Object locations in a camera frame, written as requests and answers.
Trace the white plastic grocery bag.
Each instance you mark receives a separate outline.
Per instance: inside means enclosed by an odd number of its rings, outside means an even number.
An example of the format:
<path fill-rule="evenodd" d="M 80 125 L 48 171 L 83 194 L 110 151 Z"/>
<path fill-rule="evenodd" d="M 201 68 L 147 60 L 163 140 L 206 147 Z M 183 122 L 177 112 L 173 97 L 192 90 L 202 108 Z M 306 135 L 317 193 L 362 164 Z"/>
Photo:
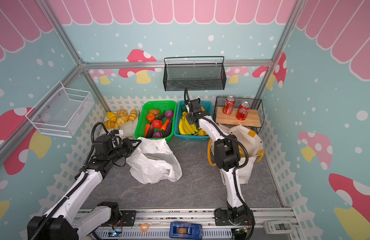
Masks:
<path fill-rule="evenodd" d="M 161 180 L 178 181 L 182 168 L 165 139 L 139 138 L 141 144 L 127 158 L 130 173 L 141 184 L 156 184 Z"/>

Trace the white canvas tote bag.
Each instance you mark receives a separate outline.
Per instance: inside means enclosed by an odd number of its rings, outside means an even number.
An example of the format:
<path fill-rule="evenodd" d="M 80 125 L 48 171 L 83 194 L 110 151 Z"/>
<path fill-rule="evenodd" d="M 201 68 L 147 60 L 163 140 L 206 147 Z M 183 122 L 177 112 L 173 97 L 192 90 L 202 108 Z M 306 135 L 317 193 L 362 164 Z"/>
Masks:
<path fill-rule="evenodd" d="M 227 127 L 219 124 L 219 128 L 227 134 L 233 134 L 237 137 L 238 141 L 241 142 L 248 153 L 248 163 L 242 169 L 237 171 L 239 177 L 239 183 L 247 184 L 251 177 L 254 162 L 259 162 L 264 156 L 263 140 L 261 137 L 250 128 L 242 125 Z"/>

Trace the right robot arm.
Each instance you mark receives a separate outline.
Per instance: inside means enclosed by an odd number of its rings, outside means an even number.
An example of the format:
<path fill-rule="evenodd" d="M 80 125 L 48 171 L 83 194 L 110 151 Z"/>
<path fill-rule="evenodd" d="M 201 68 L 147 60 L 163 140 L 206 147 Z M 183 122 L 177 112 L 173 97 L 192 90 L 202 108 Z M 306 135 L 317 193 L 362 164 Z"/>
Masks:
<path fill-rule="evenodd" d="M 200 100 L 192 100 L 188 88 L 184 91 L 184 103 L 188 110 L 186 116 L 190 125 L 195 125 L 209 135 L 214 145 L 214 162 L 221 170 L 227 189 L 227 213 L 229 220 L 238 224 L 249 220 L 254 228 L 255 220 L 252 210 L 248 207 L 241 195 L 238 170 L 248 164 L 248 153 L 236 136 L 228 135 L 215 123 L 207 111 L 203 111 Z"/>

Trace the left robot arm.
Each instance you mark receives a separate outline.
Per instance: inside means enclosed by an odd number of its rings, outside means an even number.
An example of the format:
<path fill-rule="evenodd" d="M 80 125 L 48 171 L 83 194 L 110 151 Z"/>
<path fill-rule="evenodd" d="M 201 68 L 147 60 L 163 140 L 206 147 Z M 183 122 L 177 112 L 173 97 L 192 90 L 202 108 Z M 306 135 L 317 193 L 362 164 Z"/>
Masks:
<path fill-rule="evenodd" d="M 33 217 L 27 226 L 29 240 L 83 240 L 103 224 L 115 226 L 122 220 L 118 203 L 101 202 L 89 214 L 75 220 L 91 192 L 108 175 L 117 161 L 125 162 L 141 140 L 122 139 L 117 130 L 109 131 L 102 122 L 91 131 L 91 149 L 75 183 L 41 217 Z"/>

